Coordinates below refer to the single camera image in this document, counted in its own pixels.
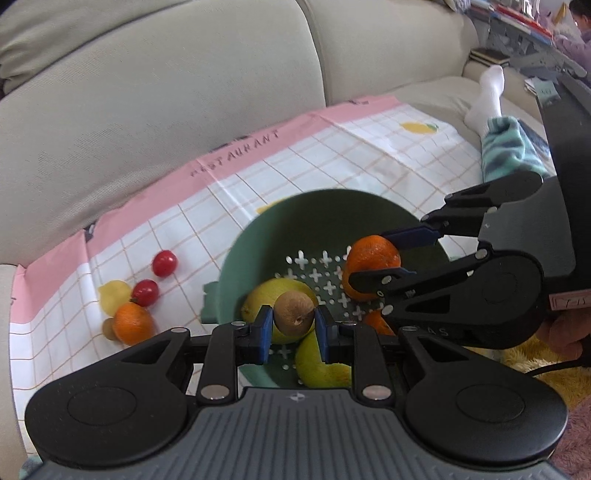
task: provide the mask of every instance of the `sofa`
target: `sofa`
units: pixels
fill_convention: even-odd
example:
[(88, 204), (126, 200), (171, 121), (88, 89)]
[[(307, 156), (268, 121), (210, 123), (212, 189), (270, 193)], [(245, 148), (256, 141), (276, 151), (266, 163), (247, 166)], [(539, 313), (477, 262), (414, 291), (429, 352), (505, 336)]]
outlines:
[[(9, 319), (16, 265), (168, 172), (326, 105), (393, 94), (452, 124), (484, 67), (468, 18), (427, 0), (17, 0), (0, 15), (0, 478), (25, 450)], [(505, 114), (542, 137), (506, 69)]]

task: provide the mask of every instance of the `grid pattern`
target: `grid pattern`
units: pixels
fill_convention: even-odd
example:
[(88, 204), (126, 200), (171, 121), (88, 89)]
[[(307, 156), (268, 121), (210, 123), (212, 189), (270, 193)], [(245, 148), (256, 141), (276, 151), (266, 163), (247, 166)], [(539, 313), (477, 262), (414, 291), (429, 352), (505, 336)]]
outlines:
[[(405, 122), (438, 129), (415, 134), (401, 126)], [(179, 258), (177, 271), (158, 279), (161, 298), (151, 308), (158, 329), (186, 326), (192, 335), (205, 335), (213, 326), (200, 323), (203, 286), (217, 280), (230, 246), (264, 206), (300, 192), (347, 188), (381, 195), (421, 217), (439, 208), (445, 194), (481, 182), (479, 152), (450, 125), (403, 105), (332, 125), (161, 212), (81, 265), (31, 323), (11, 323), (14, 398), (27, 451), (34, 447), (24, 410), (33, 393), (122, 348), (101, 334), (107, 315), (97, 287), (110, 280), (156, 280), (150, 263), (157, 251), (170, 249)], [(452, 257), (476, 248), (474, 239), (444, 238), (442, 244)]]

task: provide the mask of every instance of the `orange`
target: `orange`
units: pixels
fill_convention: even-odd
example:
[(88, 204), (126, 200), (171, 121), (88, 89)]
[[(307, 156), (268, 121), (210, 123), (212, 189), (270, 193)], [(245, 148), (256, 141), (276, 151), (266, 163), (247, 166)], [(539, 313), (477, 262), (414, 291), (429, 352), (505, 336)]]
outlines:
[(363, 318), (363, 323), (367, 323), (369, 326), (372, 326), (380, 335), (396, 335), (388, 326), (386, 320), (384, 320), (384, 317), (382, 317), (382, 313), (379, 310), (369, 312)]
[(113, 331), (124, 344), (136, 345), (154, 336), (154, 319), (148, 310), (128, 301), (115, 312)]
[(349, 254), (343, 269), (343, 290), (356, 301), (370, 301), (378, 298), (373, 293), (360, 293), (349, 285), (349, 276), (354, 272), (398, 268), (400, 253), (388, 240), (380, 235), (365, 236), (357, 240)]

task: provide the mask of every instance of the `pink fluffy rug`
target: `pink fluffy rug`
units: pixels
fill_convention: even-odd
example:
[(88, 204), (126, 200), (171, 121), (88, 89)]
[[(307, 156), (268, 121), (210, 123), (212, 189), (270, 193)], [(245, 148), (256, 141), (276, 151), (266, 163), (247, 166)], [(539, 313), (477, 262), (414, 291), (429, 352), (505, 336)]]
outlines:
[(591, 480), (591, 397), (571, 412), (551, 461), (573, 480)]

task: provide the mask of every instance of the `human hand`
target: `human hand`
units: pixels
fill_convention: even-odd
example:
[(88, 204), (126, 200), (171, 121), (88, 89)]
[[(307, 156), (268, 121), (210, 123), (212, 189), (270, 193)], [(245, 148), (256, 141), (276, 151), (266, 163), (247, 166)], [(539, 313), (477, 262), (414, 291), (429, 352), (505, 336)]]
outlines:
[(591, 334), (591, 307), (566, 310), (556, 320), (546, 320), (536, 333), (551, 350), (566, 360), (576, 360), (583, 353), (581, 340)]

